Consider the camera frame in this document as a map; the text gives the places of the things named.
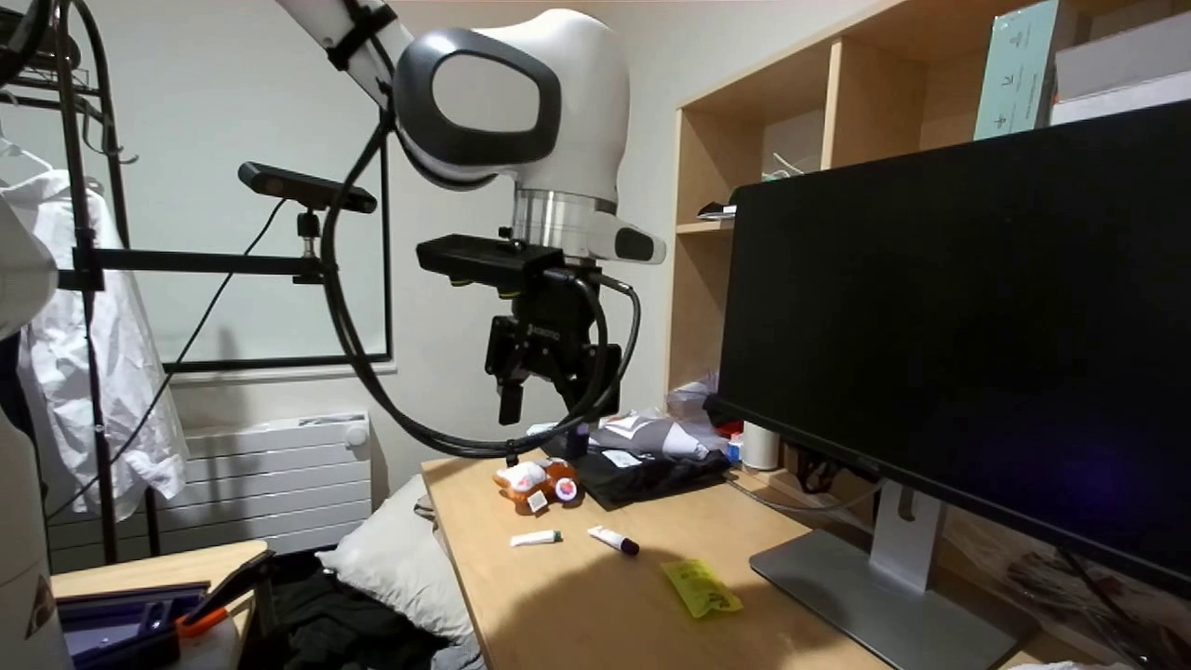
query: robotic arm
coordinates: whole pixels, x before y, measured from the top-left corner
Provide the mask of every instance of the robotic arm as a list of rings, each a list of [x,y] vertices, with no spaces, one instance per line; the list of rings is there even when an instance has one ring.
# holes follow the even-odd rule
[[[415,168],[456,189],[513,177],[510,240],[574,260],[663,260],[663,242],[622,224],[617,165],[631,75],[611,31],[577,12],[544,12],[499,31],[410,39],[386,0],[281,0],[328,59],[381,103]],[[441,103],[443,70],[504,67],[536,93],[526,131],[478,131]]]
[[[593,388],[616,388],[617,348],[593,348],[596,260],[663,260],[663,242],[617,221],[617,165],[631,121],[631,75],[611,31],[577,12],[544,12],[499,31],[402,31],[386,0],[281,0],[394,121],[410,165],[473,189],[513,177],[513,221],[504,242],[446,234],[418,249],[427,273],[493,285],[513,298],[494,317],[489,374],[499,379],[499,420],[521,416],[526,378],[546,378],[577,410]],[[536,102],[519,131],[479,131],[446,103],[456,67],[499,67]]]

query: pen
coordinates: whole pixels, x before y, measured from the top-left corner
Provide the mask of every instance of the pen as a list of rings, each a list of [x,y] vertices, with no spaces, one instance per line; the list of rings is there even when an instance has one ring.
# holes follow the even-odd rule
[[[510,549],[536,549],[536,544],[560,544],[560,529],[544,529],[544,531],[521,531],[521,536],[510,536]]]
[[[616,531],[616,529],[602,529],[602,525],[593,525],[588,529],[600,544],[622,553],[622,554],[639,554],[639,544],[634,544],[631,536]]]

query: white cloth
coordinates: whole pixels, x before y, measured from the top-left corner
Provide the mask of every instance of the white cloth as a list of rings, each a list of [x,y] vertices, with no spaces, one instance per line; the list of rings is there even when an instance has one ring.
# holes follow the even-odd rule
[[[46,173],[16,185],[0,185],[0,196],[31,224],[50,246],[59,267],[74,267],[74,210],[71,177]],[[93,242],[116,249],[118,230],[107,200],[86,189]],[[165,370],[148,337],[146,307],[127,273],[103,273],[103,290],[93,302],[93,348],[100,366],[100,410],[111,455],[129,438],[148,410]],[[36,437],[51,437],[59,462],[79,484],[97,476],[97,438],[90,407],[90,360],[81,293],[57,290],[57,298],[21,330],[26,394],[40,424]],[[129,519],[146,497],[146,484],[165,498],[184,489],[185,438],[170,394],[158,404],[138,445],[111,462],[116,519]],[[97,504],[97,489],[74,504],[86,509]]]

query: hanging cable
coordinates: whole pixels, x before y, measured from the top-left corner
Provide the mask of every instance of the hanging cable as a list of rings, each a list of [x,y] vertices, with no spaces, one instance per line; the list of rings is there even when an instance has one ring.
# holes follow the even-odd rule
[[[263,226],[253,234],[253,242],[244,249],[244,257],[250,257],[250,255],[263,242],[263,234],[273,230],[273,224],[275,224],[275,218],[284,214],[284,205],[286,205],[286,196],[273,205]],[[185,337],[185,344],[184,344],[184,350],[180,350],[180,358],[175,358],[175,366],[184,366],[185,355],[194,350],[198,337],[201,337],[205,324],[211,321],[211,313],[215,313],[215,307],[220,307],[220,298],[225,298],[225,290],[229,290],[231,281],[236,281],[236,273],[225,277],[225,285],[215,288],[215,293],[211,293],[209,307],[201,311],[198,324],[190,328],[190,337]],[[170,388],[170,379],[175,379],[175,374],[165,374],[165,379],[158,385],[158,391],[153,391],[146,412],[138,416],[136,433],[118,445],[118,450],[111,450],[111,462],[118,462],[118,459],[138,445],[142,428],[148,424],[148,416],[153,416],[153,410],[162,407],[162,400],[165,400],[165,391]],[[90,489],[97,489],[97,484],[100,484],[100,476],[90,476],[69,504],[59,504],[57,509],[50,509],[46,523],[57,523],[64,509],[71,509],[71,508],[74,508]]]
[[[1128,654],[1138,665],[1167,665],[1163,664],[1163,648],[1148,638],[1148,627],[1138,618],[1132,618],[1107,590],[1103,582],[1066,549],[1056,549],[1056,554],[1069,561],[1069,569],[1080,577],[1080,585],[1108,611],[1108,618],[1119,627],[1124,639],[1128,639]]]
[[[546,433],[533,433],[533,437],[521,437],[521,438],[504,438],[504,445],[493,445],[493,438],[463,438],[463,437],[452,437],[452,433],[436,433],[422,420],[415,420],[410,412],[402,412],[392,394],[382,391],[381,378],[373,374],[368,358],[365,358],[365,348],[363,348],[363,337],[356,337],[356,324],[350,317],[350,307],[347,307],[347,293],[343,293],[343,285],[339,285],[339,257],[337,257],[337,234],[339,234],[339,200],[353,189],[353,182],[363,180],[363,173],[373,165],[373,157],[381,152],[381,146],[386,143],[392,136],[392,107],[394,107],[394,91],[392,91],[392,103],[382,107],[368,146],[363,149],[363,157],[353,160],[353,168],[347,173],[343,180],[343,189],[323,221],[323,240],[320,240],[320,260],[323,260],[323,298],[328,298],[328,317],[337,324],[337,337],[339,337],[339,348],[353,370],[353,378],[365,385],[365,391],[373,394],[373,404],[392,412],[415,438],[443,450],[443,455],[456,455],[456,459],[510,459],[510,455],[526,455],[526,450],[536,450],[560,437],[570,437],[574,428],[588,424],[593,412],[616,394],[617,379],[626,378],[631,370],[631,358],[634,350],[622,358],[622,370],[616,378],[607,378],[607,360],[596,358],[596,374],[582,394],[582,404],[574,404],[574,410]],[[596,348],[607,350],[607,317],[602,317],[602,307],[596,298],[596,290],[574,273],[574,267],[560,267],[567,273],[593,317],[596,317]],[[622,293],[631,293],[634,302],[634,348],[638,348],[638,328],[639,328],[639,307],[638,307],[638,293],[626,290],[622,285],[611,285],[602,277],[596,277],[596,285],[607,285]]]

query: shelf board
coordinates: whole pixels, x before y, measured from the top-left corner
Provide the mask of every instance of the shelf board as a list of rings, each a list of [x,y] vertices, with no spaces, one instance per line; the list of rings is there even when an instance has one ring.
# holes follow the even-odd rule
[[[734,224],[686,221],[675,230],[677,240],[705,240],[705,234],[734,234]]]
[[[815,35],[804,35],[794,50],[773,59],[737,70],[705,98],[680,103],[691,116],[721,116],[745,123],[779,123],[825,103],[825,59],[832,46],[854,25],[896,8],[904,0],[871,0],[871,8],[845,15]]]
[[[850,35],[916,65],[947,65],[973,54],[982,56],[989,46],[989,24],[1025,4],[1029,0],[977,0],[956,12],[952,0],[904,0]]]

